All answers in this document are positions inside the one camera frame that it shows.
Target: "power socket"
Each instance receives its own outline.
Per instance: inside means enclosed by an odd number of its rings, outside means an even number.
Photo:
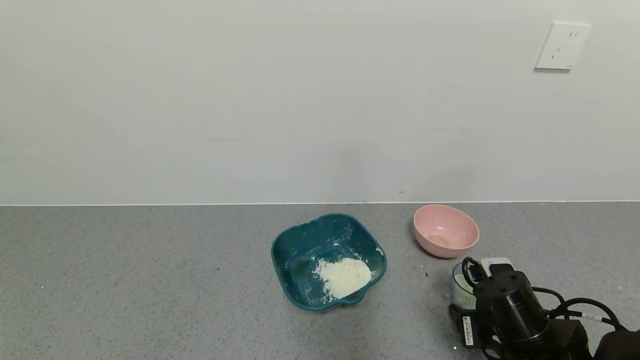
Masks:
[[[571,70],[590,31],[591,25],[551,24],[536,68]]]

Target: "small clear cup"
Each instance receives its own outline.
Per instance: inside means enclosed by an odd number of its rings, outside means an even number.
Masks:
[[[453,296],[451,297],[451,304],[454,304],[461,309],[475,309],[476,297],[474,296],[473,288],[467,284],[464,275],[462,275],[462,263],[453,267],[451,278],[453,280]]]

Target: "white powder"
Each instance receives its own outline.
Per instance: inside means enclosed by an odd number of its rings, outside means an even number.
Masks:
[[[362,260],[344,258],[337,263],[318,261],[314,274],[324,282],[323,292],[327,300],[342,299],[371,280],[371,271]]]

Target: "teal bowl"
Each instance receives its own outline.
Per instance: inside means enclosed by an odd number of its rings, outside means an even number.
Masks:
[[[342,258],[364,261],[371,280],[347,297],[328,300],[322,280],[313,271],[320,260],[336,262]],[[358,220],[345,214],[323,215],[283,231],[273,241],[271,259],[287,298],[311,311],[359,303],[387,271],[387,256],[376,239]]]

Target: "speckled gray surface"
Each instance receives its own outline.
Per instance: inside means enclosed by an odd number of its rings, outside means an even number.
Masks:
[[[470,255],[509,257],[534,285],[601,300],[640,328],[640,203],[454,206],[480,227]],[[412,238],[418,207],[0,208],[1,358],[482,359],[447,317],[456,260]],[[315,314],[285,298],[269,250],[330,212],[359,219],[388,270],[358,305]],[[585,324],[591,348],[610,330]]]

